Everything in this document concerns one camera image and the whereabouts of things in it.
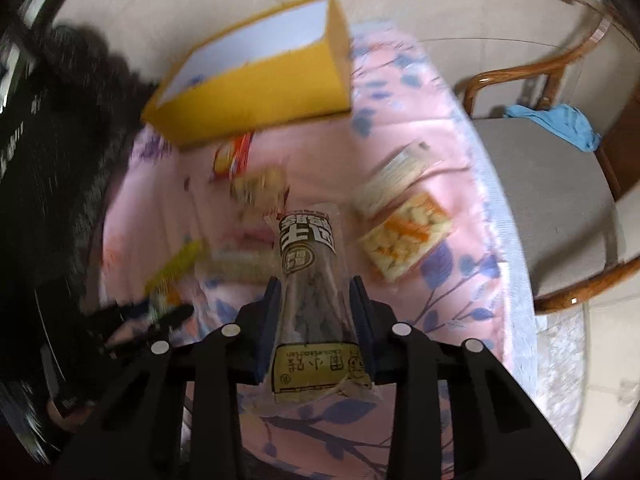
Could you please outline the clear dark snack packet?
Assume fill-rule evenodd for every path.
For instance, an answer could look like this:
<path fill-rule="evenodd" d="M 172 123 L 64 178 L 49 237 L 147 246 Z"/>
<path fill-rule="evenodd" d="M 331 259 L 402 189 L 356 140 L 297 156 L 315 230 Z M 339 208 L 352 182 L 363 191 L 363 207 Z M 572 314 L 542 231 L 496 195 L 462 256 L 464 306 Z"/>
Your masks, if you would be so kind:
<path fill-rule="evenodd" d="M 271 224 L 280 259 L 281 305 L 256 412 L 280 415 L 338 396 L 378 402 L 350 310 L 337 206 L 285 211 Z"/>

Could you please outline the yellow stick snack packet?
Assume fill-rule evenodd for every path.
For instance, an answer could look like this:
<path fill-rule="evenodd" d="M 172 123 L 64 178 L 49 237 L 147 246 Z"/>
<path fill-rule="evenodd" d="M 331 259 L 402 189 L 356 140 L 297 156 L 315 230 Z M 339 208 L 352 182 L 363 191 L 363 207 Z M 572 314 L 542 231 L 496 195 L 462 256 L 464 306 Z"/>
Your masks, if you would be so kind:
<path fill-rule="evenodd" d="M 206 244 L 191 240 L 184 244 L 144 285 L 145 296 L 160 294 L 170 300 L 179 297 L 176 285 L 189 274 L 204 255 Z"/>

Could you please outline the beige cookie snack packet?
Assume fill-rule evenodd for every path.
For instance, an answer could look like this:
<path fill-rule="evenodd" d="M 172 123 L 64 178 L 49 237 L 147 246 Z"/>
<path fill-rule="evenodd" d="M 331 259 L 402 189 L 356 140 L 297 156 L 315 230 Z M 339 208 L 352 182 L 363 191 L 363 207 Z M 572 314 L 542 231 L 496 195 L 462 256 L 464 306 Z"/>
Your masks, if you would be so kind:
<path fill-rule="evenodd" d="M 242 220 L 280 214 L 288 199 L 288 177 L 282 166 L 267 166 L 247 172 L 231 181 L 230 194 Z"/>

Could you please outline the red biscuit snack packet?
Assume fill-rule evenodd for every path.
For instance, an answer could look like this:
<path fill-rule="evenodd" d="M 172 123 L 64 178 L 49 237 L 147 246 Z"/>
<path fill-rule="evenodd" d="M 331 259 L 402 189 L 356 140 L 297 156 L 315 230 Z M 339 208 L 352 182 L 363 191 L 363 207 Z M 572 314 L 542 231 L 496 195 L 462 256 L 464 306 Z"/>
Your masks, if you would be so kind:
<path fill-rule="evenodd" d="M 210 180 L 232 180 L 246 170 L 254 133 L 244 133 L 221 144 L 214 153 Z"/>

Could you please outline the orange white cracker packet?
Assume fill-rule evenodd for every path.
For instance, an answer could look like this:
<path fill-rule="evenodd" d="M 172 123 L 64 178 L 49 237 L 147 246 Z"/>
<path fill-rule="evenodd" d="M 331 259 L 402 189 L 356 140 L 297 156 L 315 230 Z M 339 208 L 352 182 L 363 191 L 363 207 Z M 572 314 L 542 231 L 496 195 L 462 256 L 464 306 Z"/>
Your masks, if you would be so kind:
<path fill-rule="evenodd" d="M 395 283 L 428 256 L 451 232 L 446 211 L 427 192 L 414 194 L 359 246 L 387 283 Z"/>

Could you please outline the pink floral tablecloth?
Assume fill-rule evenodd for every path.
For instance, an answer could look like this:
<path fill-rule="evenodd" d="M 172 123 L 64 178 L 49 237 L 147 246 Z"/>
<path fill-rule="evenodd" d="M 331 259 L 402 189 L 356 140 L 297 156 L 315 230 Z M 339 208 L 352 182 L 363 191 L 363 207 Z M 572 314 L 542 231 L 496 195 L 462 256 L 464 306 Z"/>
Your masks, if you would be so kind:
<path fill-rule="evenodd" d="M 480 137 L 412 37 L 349 44 L 352 110 L 186 151 L 134 140 L 107 209 L 101 297 L 186 302 L 185 349 L 228 333 L 276 278 L 266 367 L 242 385 L 242 443 L 307 479 L 384 479 L 401 403 L 366 361 L 349 289 L 388 304 L 413 337 L 513 361 L 529 300 L 518 231 Z"/>

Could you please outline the white wafer snack packet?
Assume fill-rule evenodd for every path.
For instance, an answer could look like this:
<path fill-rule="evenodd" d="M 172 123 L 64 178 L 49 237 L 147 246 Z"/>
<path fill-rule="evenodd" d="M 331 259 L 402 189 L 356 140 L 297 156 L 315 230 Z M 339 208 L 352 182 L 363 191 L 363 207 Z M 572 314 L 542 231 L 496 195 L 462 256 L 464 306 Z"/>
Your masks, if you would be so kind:
<path fill-rule="evenodd" d="M 408 144 L 356 189 L 352 206 L 363 218 L 376 216 L 419 180 L 433 160 L 431 147 L 425 142 Z"/>

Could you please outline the yellow cardboard box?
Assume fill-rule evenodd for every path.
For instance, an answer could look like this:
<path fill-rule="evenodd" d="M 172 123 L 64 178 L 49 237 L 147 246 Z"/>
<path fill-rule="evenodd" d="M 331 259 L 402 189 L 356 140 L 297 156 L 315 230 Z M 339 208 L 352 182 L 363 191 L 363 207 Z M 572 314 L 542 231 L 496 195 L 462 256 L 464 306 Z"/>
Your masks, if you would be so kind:
<path fill-rule="evenodd" d="M 338 0 L 294 0 L 192 48 L 141 118 L 177 148 L 345 113 L 349 30 Z"/>

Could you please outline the blue cloth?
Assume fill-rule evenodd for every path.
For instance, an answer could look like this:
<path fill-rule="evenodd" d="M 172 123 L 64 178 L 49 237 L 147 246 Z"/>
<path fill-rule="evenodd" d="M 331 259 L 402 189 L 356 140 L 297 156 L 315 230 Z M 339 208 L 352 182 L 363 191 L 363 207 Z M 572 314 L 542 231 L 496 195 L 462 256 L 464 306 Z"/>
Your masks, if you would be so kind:
<path fill-rule="evenodd" d="M 567 104 L 559 104 L 550 110 L 533 110 L 514 104 L 506 107 L 503 117 L 531 120 L 585 153 L 597 151 L 601 144 L 602 136 L 593 130 L 589 119 L 578 108 Z"/>

